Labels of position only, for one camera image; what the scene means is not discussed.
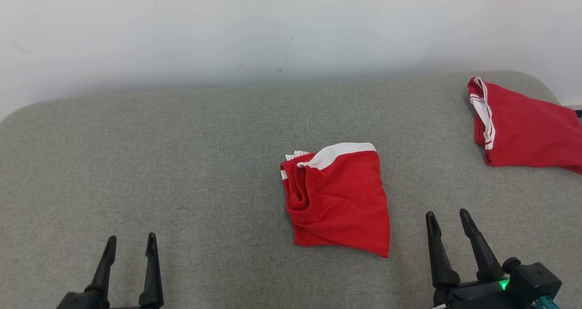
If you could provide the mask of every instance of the folded red shorts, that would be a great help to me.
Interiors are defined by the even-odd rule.
[[[281,164],[297,245],[343,245],[388,256],[390,220],[371,143],[296,151]]]
[[[582,174],[582,125],[568,108],[487,83],[467,84],[475,142],[491,166],[559,166]]]

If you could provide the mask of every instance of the white trim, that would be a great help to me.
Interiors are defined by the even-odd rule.
[[[285,155],[285,160],[289,161],[291,159],[294,159],[295,157],[299,157],[299,156],[307,155],[307,154],[309,154],[309,152],[307,152],[307,151],[295,151],[295,152],[293,152],[292,155]]]
[[[582,100],[574,100],[561,102],[562,106],[568,107],[572,110],[582,110]]]
[[[469,100],[475,107],[483,125],[485,125],[485,132],[483,133],[483,136],[485,137],[485,150],[491,150],[493,148],[493,140],[495,139],[495,126],[493,125],[493,113],[491,112],[491,107],[489,107],[489,104],[487,103],[487,85],[480,77],[475,77],[474,82],[483,90],[483,97],[471,94],[469,95]]]
[[[300,162],[297,164],[297,167],[303,168],[309,166],[322,170],[331,165],[341,155],[362,151],[376,151],[376,148],[374,148],[372,143],[338,143],[329,145],[329,147],[321,149],[320,152],[313,156],[310,162]]]

